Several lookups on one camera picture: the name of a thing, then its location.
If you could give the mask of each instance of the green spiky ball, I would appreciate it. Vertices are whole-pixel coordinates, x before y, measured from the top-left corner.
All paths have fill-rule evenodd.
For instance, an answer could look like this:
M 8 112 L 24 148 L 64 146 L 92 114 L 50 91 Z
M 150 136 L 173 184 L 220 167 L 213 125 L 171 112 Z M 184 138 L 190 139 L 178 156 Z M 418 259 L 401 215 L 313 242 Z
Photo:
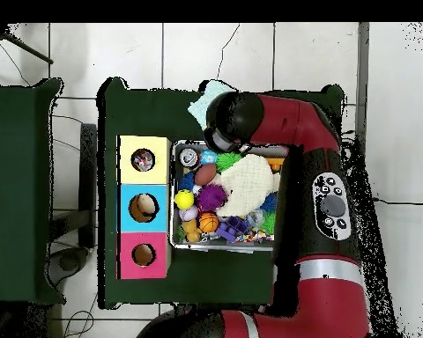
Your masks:
M 181 225 L 177 227 L 177 232 L 175 233 L 175 236 L 176 241 L 179 243 L 185 240 L 187 234 L 185 233 L 185 230 L 183 230 L 183 227 Z
M 274 234 L 274 224 L 276 222 L 276 213 L 275 212 L 267 212 L 263 214 L 264 221 L 263 224 L 260 225 L 259 229 L 264 230 L 266 234 L 272 235 Z
M 238 153 L 222 153 L 216 159 L 216 168 L 218 173 L 222 173 L 227 168 L 230 168 L 241 159 L 241 154 Z

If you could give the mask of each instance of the pink box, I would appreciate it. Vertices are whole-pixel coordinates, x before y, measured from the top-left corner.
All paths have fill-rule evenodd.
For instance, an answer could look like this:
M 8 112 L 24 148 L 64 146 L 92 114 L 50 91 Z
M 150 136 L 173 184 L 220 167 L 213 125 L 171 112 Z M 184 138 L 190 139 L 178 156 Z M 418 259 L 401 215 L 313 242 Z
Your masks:
M 142 244 L 147 244 L 154 252 L 152 262 L 146 267 L 136 264 L 133 259 L 135 247 Z M 165 278 L 171 263 L 171 246 L 167 243 L 167 234 L 165 232 L 121 233 L 119 261 L 118 279 Z

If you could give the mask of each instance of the yellow box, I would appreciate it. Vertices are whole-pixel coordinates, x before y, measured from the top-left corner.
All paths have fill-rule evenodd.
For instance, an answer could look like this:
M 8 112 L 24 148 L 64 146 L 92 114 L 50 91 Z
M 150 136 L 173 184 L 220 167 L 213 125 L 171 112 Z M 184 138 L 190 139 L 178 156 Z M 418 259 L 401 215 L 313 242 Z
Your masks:
M 154 136 L 118 136 L 119 168 L 122 184 L 168 184 L 170 142 L 165 137 Z M 138 150 L 147 150 L 155 158 L 152 168 L 139 171 L 132 164 Z

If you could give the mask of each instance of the circular hole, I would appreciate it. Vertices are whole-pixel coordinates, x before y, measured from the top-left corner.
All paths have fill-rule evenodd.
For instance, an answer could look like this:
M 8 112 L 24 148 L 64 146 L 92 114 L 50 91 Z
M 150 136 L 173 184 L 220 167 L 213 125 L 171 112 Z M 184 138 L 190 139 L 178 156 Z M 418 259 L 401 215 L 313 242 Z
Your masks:
M 153 195 L 135 195 L 129 204 L 130 216 L 139 223 L 149 223 L 157 216 L 160 207 Z
M 131 155 L 130 162 L 135 170 L 145 173 L 155 165 L 155 156 L 148 149 L 141 148 Z
M 155 250 L 149 244 L 139 244 L 131 252 L 131 257 L 138 266 L 147 267 L 155 261 Z

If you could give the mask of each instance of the white cloth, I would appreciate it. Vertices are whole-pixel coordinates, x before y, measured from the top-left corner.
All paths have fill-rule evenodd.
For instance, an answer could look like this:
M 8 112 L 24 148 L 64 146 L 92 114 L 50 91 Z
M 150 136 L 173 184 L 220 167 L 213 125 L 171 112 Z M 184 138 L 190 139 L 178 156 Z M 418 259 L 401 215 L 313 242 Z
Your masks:
M 204 95 L 198 101 L 190 103 L 188 111 L 196 118 L 202 130 L 207 127 L 206 115 L 208 106 L 221 93 L 227 92 L 236 92 L 236 90 L 217 80 L 211 80 L 205 86 Z
M 227 202 L 216 213 L 221 217 L 245 216 L 263 205 L 273 189 L 273 175 L 264 157 L 248 154 L 221 174 Z

